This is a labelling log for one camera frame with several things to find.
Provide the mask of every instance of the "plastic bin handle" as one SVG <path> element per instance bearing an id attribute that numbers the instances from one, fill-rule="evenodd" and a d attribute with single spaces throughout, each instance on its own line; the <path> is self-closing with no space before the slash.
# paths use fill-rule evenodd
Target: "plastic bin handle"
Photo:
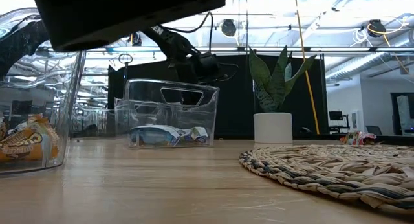
<path id="1" fill-rule="evenodd" d="M 201 94 L 201 97 L 200 97 L 199 101 L 197 102 L 197 104 L 195 104 L 195 105 L 175 104 L 175 103 L 167 102 L 166 98 L 164 97 L 164 93 L 162 93 L 163 90 L 170 90 L 170 91 L 187 91 L 187 92 L 200 93 Z M 178 87 L 161 87 L 160 92 L 161 92 L 161 96 L 162 96 L 162 99 L 164 100 L 164 102 L 166 104 L 169 104 L 169 105 L 197 107 L 197 106 L 199 106 L 201 104 L 201 101 L 204 98 L 204 92 L 203 91 L 200 91 L 200 90 L 196 90 L 196 89 L 187 89 L 187 88 L 178 88 Z"/>

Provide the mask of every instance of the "woven placemat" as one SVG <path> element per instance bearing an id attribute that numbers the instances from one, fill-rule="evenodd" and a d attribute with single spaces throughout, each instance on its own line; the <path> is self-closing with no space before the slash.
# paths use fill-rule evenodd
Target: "woven placemat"
<path id="1" fill-rule="evenodd" d="M 407 146 L 286 146 L 240 154 L 251 172 L 295 189 L 414 214 L 414 148 Z"/>

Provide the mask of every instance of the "clear plastic container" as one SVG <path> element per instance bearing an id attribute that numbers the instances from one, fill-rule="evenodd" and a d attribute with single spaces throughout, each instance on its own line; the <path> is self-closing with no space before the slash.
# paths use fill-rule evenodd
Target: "clear plastic container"
<path id="1" fill-rule="evenodd" d="M 71 138 L 117 137 L 127 133 L 127 106 L 116 109 L 91 109 L 76 104 L 72 117 Z"/>
<path id="2" fill-rule="evenodd" d="M 160 80 L 128 80 L 132 148 L 212 146 L 219 88 Z"/>
<path id="3" fill-rule="evenodd" d="M 64 160 L 85 53 L 54 52 L 39 21 L 35 8 L 0 16 L 0 175 Z"/>

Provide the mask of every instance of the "table surface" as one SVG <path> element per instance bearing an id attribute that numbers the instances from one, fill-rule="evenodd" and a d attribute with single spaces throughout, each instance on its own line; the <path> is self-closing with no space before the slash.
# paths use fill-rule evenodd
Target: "table surface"
<path id="1" fill-rule="evenodd" d="M 123 140 L 72 140 L 64 166 L 0 179 L 0 222 L 409 223 L 259 177 L 238 161 L 253 147 L 221 140 L 213 148 L 136 150 Z"/>

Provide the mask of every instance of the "plant leaf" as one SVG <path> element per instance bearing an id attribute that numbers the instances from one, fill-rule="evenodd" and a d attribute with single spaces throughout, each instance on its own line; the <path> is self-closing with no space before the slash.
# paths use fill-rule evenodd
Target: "plant leaf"
<path id="1" fill-rule="evenodd" d="M 280 52 L 278 64 L 281 68 L 285 68 L 288 61 L 287 57 L 287 45 L 283 48 L 283 50 Z"/>
<path id="2" fill-rule="evenodd" d="M 256 82 L 261 82 L 261 84 L 266 88 L 269 85 L 270 81 L 270 71 L 266 63 L 260 59 L 252 48 L 250 48 L 250 54 L 248 57 L 250 74 Z"/>
<path id="3" fill-rule="evenodd" d="M 278 63 L 273 70 L 266 91 L 272 97 L 276 107 L 280 107 L 283 101 L 285 101 L 285 77 L 283 75 L 283 69 Z"/>
<path id="4" fill-rule="evenodd" d="M 292 78 L 292 64 L 291 63 L 287 64 L 285 68 L 285 82 L 289 80 L 290 78 Z"/>
<path id="5" fill-rule="evenodd" d="M 296 80 L 310 67 L 312 67 L 313 61 L 315 60 L 316 55 L 311 56 L 310 58 L 307 58 L 302 65 L 300 66 L 299 70 L 296 72 L 296 74 L 289 80 L 285 82 L 285 94 L 288 95 L 293 88 L 293 85 L 295 84 Z"/>
<path id="6" fill-rule="evenodd" d="M 260 107 L 263 109 L 263 111 L 276 112 L 278 110 L 278 107 L 276 107 L 272 97 L 266 92 L 263 84 L 260 81 L 256 81 L 254 85 L 256 97 L 259 100 Z"/>

